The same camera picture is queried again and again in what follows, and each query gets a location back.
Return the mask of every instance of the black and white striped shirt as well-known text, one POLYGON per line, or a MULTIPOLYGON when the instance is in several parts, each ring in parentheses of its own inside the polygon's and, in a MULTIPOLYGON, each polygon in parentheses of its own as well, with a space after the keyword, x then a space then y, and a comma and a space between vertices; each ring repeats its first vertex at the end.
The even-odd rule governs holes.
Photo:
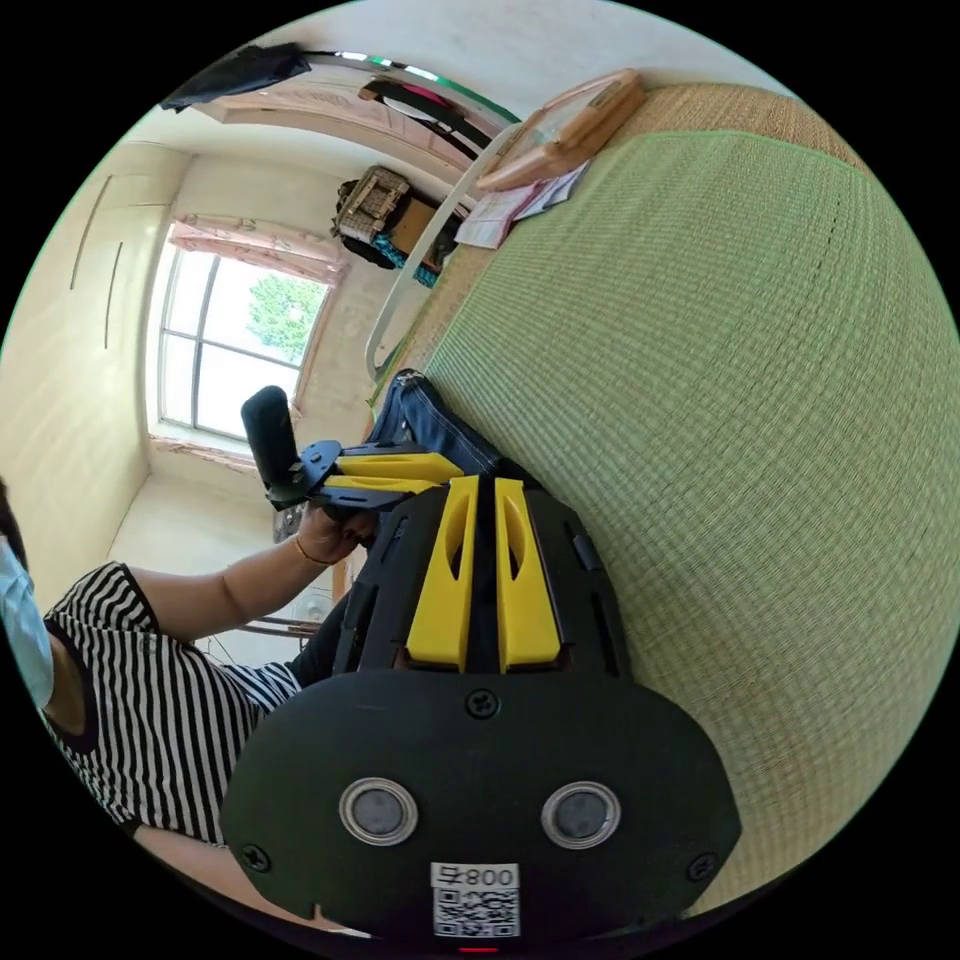
POLYGON ((299 692, 289 668, 221 666, 160 632, 123 564, 87 574, 50 611, 47 629, 86 687, 80 736, 47 727, 110 816, 222 844, 220 805, 243 745, 299 692))

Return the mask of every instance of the window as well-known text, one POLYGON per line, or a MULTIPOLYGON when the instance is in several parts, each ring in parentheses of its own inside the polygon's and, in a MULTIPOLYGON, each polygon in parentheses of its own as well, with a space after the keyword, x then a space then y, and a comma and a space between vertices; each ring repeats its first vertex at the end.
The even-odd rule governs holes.
POLYGON ((245 441, 245 400, 269 385, 293 398, 329 290, 276 270, 178 249, 160 324, 160 419, 245 441))

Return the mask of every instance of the leg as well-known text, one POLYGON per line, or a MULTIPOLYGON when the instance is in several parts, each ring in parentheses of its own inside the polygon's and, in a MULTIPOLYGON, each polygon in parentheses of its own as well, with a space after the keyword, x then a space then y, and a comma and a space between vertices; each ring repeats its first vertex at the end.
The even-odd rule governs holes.
POLYGON ((326 680, 333 672, 333 661, 337 654, 337 643, 340 640, 340 627, 349 599, 350 591, 348 590, 327 614, 323 623, 317 627, 317 632, 307 641, 303 650, 287 664, 301 687, 306 688, 313 683, 326 680))

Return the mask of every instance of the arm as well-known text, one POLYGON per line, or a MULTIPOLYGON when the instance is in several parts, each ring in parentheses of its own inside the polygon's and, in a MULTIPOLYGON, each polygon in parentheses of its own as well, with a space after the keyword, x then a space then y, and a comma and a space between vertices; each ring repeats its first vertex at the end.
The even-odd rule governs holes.
POLYGON ((215 847, 170 830, 145 826, 137 828, 134 839, 167 866, 245 907, 315 930, 337 932, 347 929, 326 920, 316 908, 313 919, 304 920, 264 899, 226 847, 215 847))
POLYGON ((184 577, 131 570, 160 632, 182 643, 235 630, 269 616, 302 593, 329 566, 370 536, 374 518, 359 515, 343 526, 311 507, 295 537, 246 557, 219 573, 184 577))

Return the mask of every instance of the screw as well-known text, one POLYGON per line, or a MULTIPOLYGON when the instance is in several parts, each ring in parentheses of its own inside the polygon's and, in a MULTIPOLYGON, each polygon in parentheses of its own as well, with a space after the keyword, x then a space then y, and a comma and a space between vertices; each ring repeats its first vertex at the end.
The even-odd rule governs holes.
POLYGON ((491 690, 474 690, 467 697, 467 713, 475 720, 489 720, 500 709, 500 701, 491 690))
POLYGON ((694 883, 706 880, 707 877, 717 869, 717 857, 713 853, 701 853, 689 867, 687 867, 687 879, 694 883))
POLYGON ((270 869, 270 858, 257 846, 247 844, 240 851, 243 862, 255 873, 266 873, 270 869))

